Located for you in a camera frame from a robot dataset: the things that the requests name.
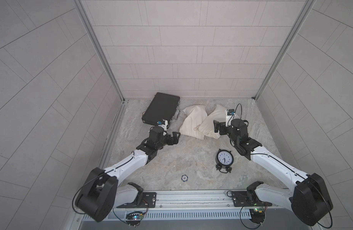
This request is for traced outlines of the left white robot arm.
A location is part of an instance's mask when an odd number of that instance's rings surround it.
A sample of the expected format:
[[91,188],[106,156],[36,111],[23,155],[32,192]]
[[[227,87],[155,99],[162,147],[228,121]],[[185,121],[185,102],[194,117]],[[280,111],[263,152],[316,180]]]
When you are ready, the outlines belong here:
[[139,168],[153,160],[164,146],[177,145],[179,132],[168,134],[166,126],[153,126],[149,136],[129,156],[105,169],[94,168],[72,199],[73,211],[101,222],[119,206],[138,207],[143,204],[143,188],[122,182]]

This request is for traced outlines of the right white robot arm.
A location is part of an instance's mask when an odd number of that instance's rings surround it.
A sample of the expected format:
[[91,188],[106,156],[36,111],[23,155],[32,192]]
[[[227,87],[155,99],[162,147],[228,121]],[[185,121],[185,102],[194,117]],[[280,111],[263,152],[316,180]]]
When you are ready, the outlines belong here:
[[314,226],[324,216],[331,214],[333,203],[326,183],[320,175],[309,175],[277,158],[260,142],[249,137],[246,120],[214,121],[213,125],[214,132],[228,136],[231,145],[241,156],[259,164],[286,185],[283,189],[256,181],[246,189],[244,198],[247,204],[278,205],[292,211],[308,226]]

